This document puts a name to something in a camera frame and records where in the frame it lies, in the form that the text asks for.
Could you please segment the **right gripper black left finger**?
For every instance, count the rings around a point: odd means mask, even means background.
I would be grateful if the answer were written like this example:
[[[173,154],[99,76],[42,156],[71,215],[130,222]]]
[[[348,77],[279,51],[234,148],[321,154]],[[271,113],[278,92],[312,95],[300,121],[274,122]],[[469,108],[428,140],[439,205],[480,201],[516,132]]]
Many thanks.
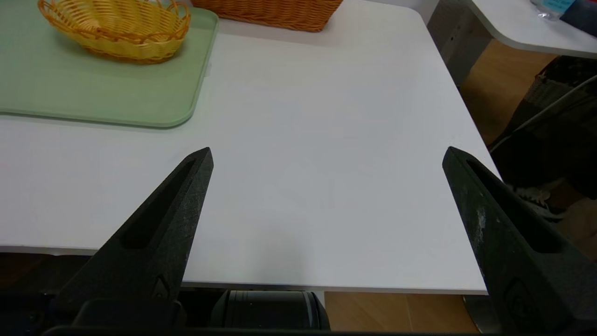
[[[174,300],[213,168],[209,147],[185,157],[61,289],[55,310],[73,314],[91,300]]]

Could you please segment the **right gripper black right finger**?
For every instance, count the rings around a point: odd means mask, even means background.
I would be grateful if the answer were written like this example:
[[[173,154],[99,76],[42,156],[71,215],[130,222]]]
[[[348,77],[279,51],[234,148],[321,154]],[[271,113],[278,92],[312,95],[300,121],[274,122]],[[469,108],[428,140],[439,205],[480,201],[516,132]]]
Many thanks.
[[[595,334],[597,268],[473,155],[442,168],[504,334]]]

